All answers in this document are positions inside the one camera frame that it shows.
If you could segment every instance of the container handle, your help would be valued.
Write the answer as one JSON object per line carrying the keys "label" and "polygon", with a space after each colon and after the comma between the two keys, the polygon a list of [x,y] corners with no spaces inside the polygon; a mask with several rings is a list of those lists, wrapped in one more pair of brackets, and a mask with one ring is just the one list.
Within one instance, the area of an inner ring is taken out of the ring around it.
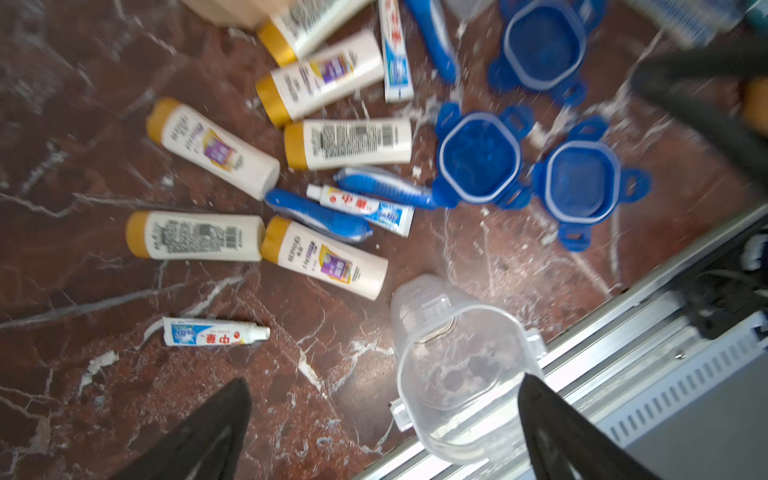
{"label": "container handle", "polygon": [[435,199],[436,205],[443,208],[456,208],[462,200],[441,174],[432,182],[432,198]]}
{"label": "container handle", "polygon": [[566,250],[583,252],[589,248],[592,241],[592,227],[576,223],[563,223],[560,226],[558,239]]}
{"label": "container handle", "polygon": [[568,140],[600,141],[607,130],[605,120],[600,115],[594,115],[573,127]]}
{"label": "container handle", "polygon": [[502,210],[522,210],[531,203],[531,188],[512,184],[507,187],[494,203]]}
{"label": "container handle", "polygon": [[398,398],[390,403],[389,411],[392,413],[392,417],[395,419],[395,425],[397,425],[397,429],[400,432],[413,428],[411,414],[402,399]]}
{"label": "container handle", "polygon": [[528,345],[531,347],[531,353],[535,359],[541,360],[549,353],[547,343],[537,329],[525,330],[525,338],[528,340]]}
{"label": "container handle", "polygon": [[619,201],[630,204],[648,195],[650,192],[650,175],[639,168],[624,168],[621,171],[621,191]]}
{"label": "container handle", "polygon": [[504,125],[512,132],[518,141],[525,138],[526,135],[531,133],[533,128],[533,110],[529,107],[507,107],[498,116],[501,118]]}
{"label": "container handle", "polygon": [[559,104],[574,107],[587,98],[587,85],[578,76],[572,75],[555,85],[549,95]]}
{"label": "container handle", "polygon": [[589,33],[594,30],[605,15],[604,0],[577,0],[574,4],[574,10],[584,23],[584,30]]}
{"label": "container handle", "polygon": [[520,85],[518,76],[509,66],[504,55],[496,58],[488,67],[488,84],[499,91],[510,91]]}
{"label": "container handle", "polygon": [[440,140],[451,133],[453,127],[455,127],[461,119],[461,107],[450,102],[443,104],[443,106],[440,107],[440,113],[437,116],[437,125],[435,126],[435,132]]}

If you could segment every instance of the toothbrush handle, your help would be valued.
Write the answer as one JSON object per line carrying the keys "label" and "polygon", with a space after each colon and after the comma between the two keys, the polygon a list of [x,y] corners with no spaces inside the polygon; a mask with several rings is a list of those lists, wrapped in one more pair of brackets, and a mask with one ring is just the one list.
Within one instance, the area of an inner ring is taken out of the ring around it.
{"label": "toothbrush handle", "polygon": [[342,189],[354,194],[376,195],[397,204],[428,210],[440,207],[435,202],[431,188],[410,184],[380,168],[345,168],[336,175],[336,182]]}
{"label": "toothbrush handle", "polygon": [[432,63],[443,80],[456,83],[458,61],[445,26],[445,13],[440,0],[405,0],[419,24]]}
{"label": "toothbrush handle", "polygon": [[284,190],[270,191],[264,201],[277,213],[345,243],[362,242],[373,235],[373,229],[363,218],[330,210]]}

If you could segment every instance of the barcode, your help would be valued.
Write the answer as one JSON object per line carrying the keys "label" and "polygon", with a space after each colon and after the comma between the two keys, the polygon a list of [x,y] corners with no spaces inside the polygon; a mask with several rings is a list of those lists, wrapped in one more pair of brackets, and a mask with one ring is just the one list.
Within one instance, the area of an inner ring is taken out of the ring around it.
{"label": "barcode", "polygon": [[382,146],[392,146],[392,125],[384,125],[382,127]]}
{"label": "barcode", "polygon": [[210,223],[168,220],[163,225],[154,225],[152,239],[156,249],[168,253],[220,252],[225,245],[237,248],[237,228],[228,227],[225,231]]}
{"label": "barcode", "polygon": [[281,18],[294,37],[309,31],[338,0],[302,0],[292,2]]}
{"label": "barcode", "polygon": [[312,128],[312,150],[315,157],[336,158],[376,152],[391,148],[392,125],[324,124]]}
{"label": "barcode", "polygon": [[227,227],[227,248],[237,248],[237,227]]}

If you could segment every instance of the red marble floor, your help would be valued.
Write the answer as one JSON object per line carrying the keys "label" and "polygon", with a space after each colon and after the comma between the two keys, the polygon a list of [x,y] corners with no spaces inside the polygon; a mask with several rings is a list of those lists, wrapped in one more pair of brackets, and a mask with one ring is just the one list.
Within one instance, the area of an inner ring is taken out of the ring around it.
{"label": "red marble floor", "polygon": [[[415,100],[385,104],[375,85],[317,114],[410,118],[415,153],[394,169],[401,176],[435,176],[437,102],[493,112],[526,103],[539,122],[526,161],[579,117],[600,113],[624,164],[652,173],[652,193],[596,227],[583,254],[558,245],[537,200],[517,213],[419,211],[410,238],[377,230],[362,245],[390,262],[375,302],[269,263],[139,260],[123,238],[136,209],[272,216],[157,148],[144,119],[171,95],[284,165],[281,132],[253,89],[275,64],[250,33],[206,25],[173,0],[0,6],[0,478],[108,477],[234,377],[253,396],[237,478],[350,478],[412,434],[392,427],[387,407],[397,396],[388,307],[397,286],[436,273],[551,339],[760,201],[706,141],[629,92],[633,66],[674,45],[622,4],[610,4],[591,37],[589,96],[574,109],[488,90],[502,31],[493,8],[463,35],[448,19],[463,67],[453,88],[435,77],[411,16],[402,17]],[[374,6],[329,43],[361,28],[378,34]],[[692,88],[737,112],[735,84]],[[284,168],[280,186],[300,192],[330,176]],[[162,314],[257,321],[273,336],[212,349],[169,348],[154,336],[137,348]],[[95,359],[101,368],[87,374]]]}

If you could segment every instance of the white plastic bottle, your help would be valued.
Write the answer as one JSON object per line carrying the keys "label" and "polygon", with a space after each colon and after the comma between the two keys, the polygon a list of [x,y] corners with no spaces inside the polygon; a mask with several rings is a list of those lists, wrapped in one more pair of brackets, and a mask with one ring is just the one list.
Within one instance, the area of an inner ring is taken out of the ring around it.
{"label": "white plastic bottle", "polygon": [[305,120],[285,130],[288,166],[297,170],[407,164],[411,143],[411,121],[398,118]]}
{"label": "white plastic bottle", "polygon": [[248,345],[269,338],[269,327],[255,323],[163,317],[163,339],[169,346]]}
{"label": "white plastic bottle", "polygon": [[261,255],[288,270],[376,300],[384,285],[387,259],[331,240],[300,223],[273,217]]}
{"label": "white plastic bottle", "polygon": [[280,178],[280,162],[173,98],[157,101],[147,119],[149,137],[221,177],[257,200]]}
{"label": "white plastic bottle", "polygon": [[340,190],[330,185],[307,185],[306,197],[345,214],[357,215],[402,237],[411,232],[414,208]]}
{"label": "white plastic bottle", "polygon": [[294,0],[257,35],[281,67],[305,58],[371,0]]}
{"label": "white plastic bottle", "polygon": [[264,222],[255,215],[133,212],[125,224],[128,248],[157,260],[261,261]]}
{"label": "white plastic bottle", "polygon": [[305,61],[273,70],[256,83],[256,92],[272,123],[282,127],[383,78],[379,44],[365,30]]}

